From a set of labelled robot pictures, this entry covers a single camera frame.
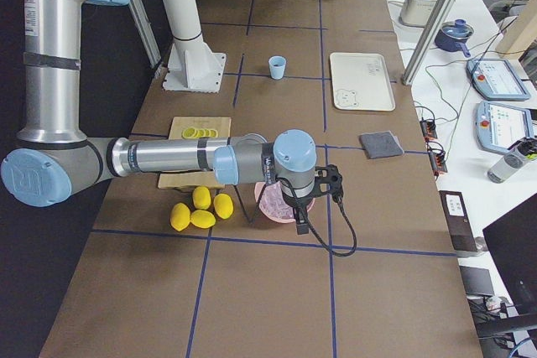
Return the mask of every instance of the saucepan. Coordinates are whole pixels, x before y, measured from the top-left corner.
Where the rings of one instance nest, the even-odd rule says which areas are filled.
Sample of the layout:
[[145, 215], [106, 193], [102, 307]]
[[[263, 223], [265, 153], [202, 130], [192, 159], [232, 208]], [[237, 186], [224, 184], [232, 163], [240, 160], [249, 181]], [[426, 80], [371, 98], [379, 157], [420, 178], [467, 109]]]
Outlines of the saucepan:
[[435, 38], [438, 48], [448, 52], [459, 50], [469, 58], [470, 51], [467, 48], [467, 41], [473, 35], [473, 28], [463, 19], [457, 19], [449, 23], [443, 23]]

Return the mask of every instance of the gray towel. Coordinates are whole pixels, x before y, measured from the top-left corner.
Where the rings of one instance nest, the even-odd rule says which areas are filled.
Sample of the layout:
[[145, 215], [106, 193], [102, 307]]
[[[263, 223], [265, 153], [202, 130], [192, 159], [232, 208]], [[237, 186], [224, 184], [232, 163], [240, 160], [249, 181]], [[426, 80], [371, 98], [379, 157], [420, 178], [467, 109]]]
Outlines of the gray towel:
[[390, 132], [364, 133], [359, 136], [368, 158], [387, 158], [403, 155], [399, 140]]

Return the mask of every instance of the toaster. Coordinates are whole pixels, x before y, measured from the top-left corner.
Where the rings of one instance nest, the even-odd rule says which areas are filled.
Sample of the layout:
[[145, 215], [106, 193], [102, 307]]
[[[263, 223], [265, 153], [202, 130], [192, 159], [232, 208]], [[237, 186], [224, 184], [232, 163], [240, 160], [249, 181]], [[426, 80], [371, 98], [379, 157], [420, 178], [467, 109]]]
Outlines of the toaster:
[[437, 0], [404, 0], [401, 23], [411, 27], [424, 27]]

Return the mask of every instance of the wooden cutting board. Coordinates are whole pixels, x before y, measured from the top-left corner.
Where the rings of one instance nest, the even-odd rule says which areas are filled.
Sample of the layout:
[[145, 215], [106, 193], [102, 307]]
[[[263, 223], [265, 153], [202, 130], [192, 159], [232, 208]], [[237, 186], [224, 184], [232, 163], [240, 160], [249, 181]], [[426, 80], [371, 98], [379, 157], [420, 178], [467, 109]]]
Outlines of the wooden cutting board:
[[[168, 139], [181, 139], [181, 133], [188, 127], [216, 129], [218, 137], [229, 137], [232, 119], [230, 117], [174, 117], [169, 130]], [[214, 172], [192, 172], [188, 174], [161, 174], [159, 189], [188, 189], [206, 186], [209, 189], [224, 189], [215, 177]]]

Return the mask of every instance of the white tray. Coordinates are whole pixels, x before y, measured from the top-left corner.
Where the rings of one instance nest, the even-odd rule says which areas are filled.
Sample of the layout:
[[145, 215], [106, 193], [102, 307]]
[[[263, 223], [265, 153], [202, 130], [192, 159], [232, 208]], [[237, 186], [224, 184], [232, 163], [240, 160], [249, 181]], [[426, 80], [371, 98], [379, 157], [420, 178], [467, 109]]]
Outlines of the white tray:
[[394, 94], [381, 54], [330, 55], [334, 106], [351, 111], [393, 111]]

